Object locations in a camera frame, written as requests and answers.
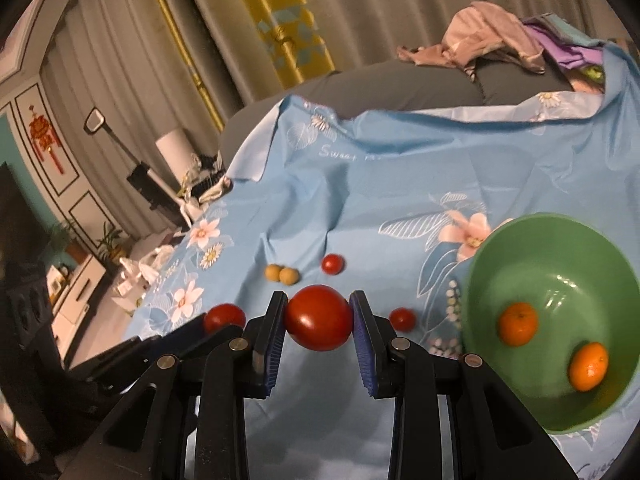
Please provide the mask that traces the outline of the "small red cherry tomato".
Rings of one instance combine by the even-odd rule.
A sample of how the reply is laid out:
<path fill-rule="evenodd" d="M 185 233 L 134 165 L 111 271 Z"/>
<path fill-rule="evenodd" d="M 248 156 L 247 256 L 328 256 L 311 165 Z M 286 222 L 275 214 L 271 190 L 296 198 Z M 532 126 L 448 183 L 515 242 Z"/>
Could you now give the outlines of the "small red cherry tomato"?
<path fill-rule="evenodd" d="M 416 328 L 416 314 L 408 308 L 397 308 L 388 316 L 396 332 L 410 333 Z"/>

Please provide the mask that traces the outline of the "large red tomato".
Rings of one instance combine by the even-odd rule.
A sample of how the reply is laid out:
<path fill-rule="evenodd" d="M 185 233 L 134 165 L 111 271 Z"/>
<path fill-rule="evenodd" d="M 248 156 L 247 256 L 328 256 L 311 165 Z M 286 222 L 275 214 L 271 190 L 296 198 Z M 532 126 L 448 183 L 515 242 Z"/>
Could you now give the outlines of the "large red tomato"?
<path fill-rule="evenodd" d="M 295 342 L 318 352 L 340 348 L 354 325 L 348 302 L 326 285 L 310 285 L 296 292 L 288 300 L 284 322 Z"/>

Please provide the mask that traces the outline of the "yellow-brown longan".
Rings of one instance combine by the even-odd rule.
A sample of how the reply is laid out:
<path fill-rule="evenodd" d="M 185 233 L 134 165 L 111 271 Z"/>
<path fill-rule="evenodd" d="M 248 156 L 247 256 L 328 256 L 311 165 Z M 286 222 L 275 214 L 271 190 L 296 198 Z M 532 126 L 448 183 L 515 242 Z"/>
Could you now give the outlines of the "yellow-brown longan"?
<path fill-rule="evenodd" d="M 279 281 L 286 286 L 292 286 L 298 283 L 300 280 L 300 274 L 296 269 L 284 266 L 279 272 Z"/>
<path fill-rule="evenodd" d="M 282 266 L 280 264 L 271 263 L 265 267 L 264 275 L 268 281 L 278 282 L 280 281 L 280 273 Z"/>

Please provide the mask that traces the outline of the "yellow-brown longan right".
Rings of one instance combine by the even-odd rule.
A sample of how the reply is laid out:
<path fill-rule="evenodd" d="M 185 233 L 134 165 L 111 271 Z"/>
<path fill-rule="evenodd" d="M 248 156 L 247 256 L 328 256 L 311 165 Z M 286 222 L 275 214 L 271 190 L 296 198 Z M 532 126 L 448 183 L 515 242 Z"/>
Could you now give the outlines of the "yellow-brown longan right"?
<path fill-rule="evenodd" d="M 284 266 L 279 272 L 279 281 L 286 286 L 292 286 L 298 283 L 300 280 L 300 274 L 296 269 Z"/>

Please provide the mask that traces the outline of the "potted green plant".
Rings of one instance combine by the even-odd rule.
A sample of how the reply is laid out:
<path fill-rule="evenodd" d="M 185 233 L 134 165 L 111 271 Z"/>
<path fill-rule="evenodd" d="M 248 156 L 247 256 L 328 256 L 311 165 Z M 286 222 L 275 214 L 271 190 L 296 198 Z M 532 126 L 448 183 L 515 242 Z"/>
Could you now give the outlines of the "potted green plant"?
<path fill-rule="evenodd" d="M 103 262 L 119 264 L 119 260 L 126 256 L 125 242 L 124 231 L 105 221 L 102 237 L 98 241 L 100 259 Z"/>

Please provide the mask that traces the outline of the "orange mandarin left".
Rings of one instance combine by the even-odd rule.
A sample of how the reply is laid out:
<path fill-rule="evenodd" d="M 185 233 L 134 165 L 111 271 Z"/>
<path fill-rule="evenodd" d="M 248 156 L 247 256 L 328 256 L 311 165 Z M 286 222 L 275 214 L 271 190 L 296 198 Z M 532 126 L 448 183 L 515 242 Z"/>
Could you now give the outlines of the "orange mandarin left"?
<path fill-rule="evenodd" d="M 531 304 L 517 302 L 506 307 L 498 317 L 500 340 L 509 347 L 525 346 L 538 332 L 538 314 Z"/>

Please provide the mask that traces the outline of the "orange mandarin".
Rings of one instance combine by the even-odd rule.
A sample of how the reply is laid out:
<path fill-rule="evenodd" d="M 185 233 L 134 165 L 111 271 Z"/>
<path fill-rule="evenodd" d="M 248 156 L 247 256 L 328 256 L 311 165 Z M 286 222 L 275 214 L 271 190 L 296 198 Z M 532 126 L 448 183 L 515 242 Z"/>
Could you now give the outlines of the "orange mandarin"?
<path fill-rule="evenodd" d="M 500 340 L 509 347 L 525 346 L 538 332 L 538 314 L 531 304 L 517 302 L 506 307 L 498 317 Z"/>
<path fill-rule="evenodd" d="M 570 360 L 567 376 L 572 387 L 579 392 L 596 388 L 608 371 L 608 350 L 593 341 L 581 346 Z"/>

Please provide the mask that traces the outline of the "black stand with mirror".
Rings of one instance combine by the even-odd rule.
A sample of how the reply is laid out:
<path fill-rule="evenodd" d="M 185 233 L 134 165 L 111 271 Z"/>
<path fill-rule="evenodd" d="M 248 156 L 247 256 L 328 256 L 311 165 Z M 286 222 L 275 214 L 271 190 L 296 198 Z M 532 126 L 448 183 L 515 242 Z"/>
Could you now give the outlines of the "black stand with mirror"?
<path fill-rule="evenodd" d="M 108 125 L 105 116 L 93 107 L 84 122 L 84 131 L 88 136 L 95 136 L 104 130 L 120 150 L 134 163 L 134 169 L 127 177 L 129 184 L 149 203 L 150 208 L 160 212 L 168 221 L 178 228 L 186 228 L 188 219 L 184 218 L 180 206 L 182 201 L 176 192 L 146 163 L 119 140 Z"/>

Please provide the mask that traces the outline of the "green plastic bowl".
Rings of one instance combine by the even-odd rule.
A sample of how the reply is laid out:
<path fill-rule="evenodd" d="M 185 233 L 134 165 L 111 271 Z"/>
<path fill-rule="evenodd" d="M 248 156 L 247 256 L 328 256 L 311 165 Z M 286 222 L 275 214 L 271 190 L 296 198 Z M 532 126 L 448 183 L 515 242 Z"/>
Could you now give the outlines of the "green plastic bowl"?
<path fill-rule="evenodd" d="M 500 315 L 528 304 L 538 318 L 519 347 L 499 336 Z M 639 369 L 639 283 L 623 253 L 590 226 L 532 214 L 493 232 L 471 260 L 462 290 L 465 349 L 479 354 L 552 434 L 588 427 L 612 411 Z M 608 352 L 599 385 L 570 384 L 586 344 Z"/>

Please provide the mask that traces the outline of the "white table lamp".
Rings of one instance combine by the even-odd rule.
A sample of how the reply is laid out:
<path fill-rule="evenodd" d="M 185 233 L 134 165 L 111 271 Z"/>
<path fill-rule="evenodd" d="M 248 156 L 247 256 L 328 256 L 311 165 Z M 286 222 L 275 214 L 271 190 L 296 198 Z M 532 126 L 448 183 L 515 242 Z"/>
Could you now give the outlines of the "white table lamp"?
<path fill-rule="evenodd" d="M 200 159 L 183 128 L 170 130 L 156 140 L 155 145 L 180 185 L 188 182 L 198 170 Z"/>

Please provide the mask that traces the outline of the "orange mandarin right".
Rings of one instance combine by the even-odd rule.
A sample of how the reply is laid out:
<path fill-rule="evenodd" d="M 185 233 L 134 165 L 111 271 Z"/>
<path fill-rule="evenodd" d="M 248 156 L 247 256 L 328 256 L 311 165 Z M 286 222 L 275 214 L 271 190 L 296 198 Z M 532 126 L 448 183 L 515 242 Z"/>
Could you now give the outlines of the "orange mandarin right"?
<path fill-rule="evenodd" d="M 593 341 L 581 346 L 570 360 L 567 376 L 572 387 L 579 392 L 596 388 L 608 371 L 608 350 Z"/>

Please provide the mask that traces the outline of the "red chinese knot decoration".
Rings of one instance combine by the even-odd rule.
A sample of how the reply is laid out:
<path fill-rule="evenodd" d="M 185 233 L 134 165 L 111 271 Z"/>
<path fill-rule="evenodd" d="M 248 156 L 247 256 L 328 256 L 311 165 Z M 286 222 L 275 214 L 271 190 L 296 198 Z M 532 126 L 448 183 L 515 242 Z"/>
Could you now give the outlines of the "red chinese knot decoration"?
<path fill-rule="evenodd" d="M 55 148 L 62 148 L 62 143 L 55 128 L 52 126 L 52 122 L 50 122 L 46 115 L 37 113 L 33 105 L 28 109 L 32 115 L 28 125 L 30 143 L 39 161 L 44 162 L 46 155 L 48 155 L 52 164 L 56 170 L 58 170 L 58 173 L 65 174 L 64 168 L 54 150 Z"/>

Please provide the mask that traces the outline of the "yellow patterned curtain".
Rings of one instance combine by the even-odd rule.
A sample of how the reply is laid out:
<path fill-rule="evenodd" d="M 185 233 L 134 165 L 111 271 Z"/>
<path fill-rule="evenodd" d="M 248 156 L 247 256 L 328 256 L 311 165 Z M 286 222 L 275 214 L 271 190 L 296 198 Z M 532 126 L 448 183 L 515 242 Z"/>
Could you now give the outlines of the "yellow patterned curtain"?
<path fill-rule="evenodd" d="M 280 84 L 331 73 L 335 64 L 306 0 L 242 0 Z"/>

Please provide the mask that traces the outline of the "pink-grey crumpled garment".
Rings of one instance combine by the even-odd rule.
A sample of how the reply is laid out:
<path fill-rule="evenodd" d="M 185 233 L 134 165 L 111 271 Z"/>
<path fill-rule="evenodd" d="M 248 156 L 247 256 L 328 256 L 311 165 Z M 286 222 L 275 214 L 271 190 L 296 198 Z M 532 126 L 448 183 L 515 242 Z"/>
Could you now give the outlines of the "pink-grey crumpled garment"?
<path fill-rule="evenodd" d="M 462 70 L 471 80 L 479 58 L 512 63 L 537 75 L 546 70 L 540 42 L 514 14 L 487 1 L 474 1 L 454 14 L 439 44 L 398 47 L 397 56 L 417 66 Z"/>

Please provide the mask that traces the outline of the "purple folded clothes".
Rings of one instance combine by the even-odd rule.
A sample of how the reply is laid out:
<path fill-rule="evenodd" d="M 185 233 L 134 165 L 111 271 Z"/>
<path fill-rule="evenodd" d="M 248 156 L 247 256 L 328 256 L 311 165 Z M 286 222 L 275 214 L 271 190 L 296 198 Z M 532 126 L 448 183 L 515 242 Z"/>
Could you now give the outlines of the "purple folded clothes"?
<path fill-rule="evenodd" d="M 554 13 L 526 18 L 523 25 L 562 70 L 603 65 L 604 41 L 592 38 Z"/>

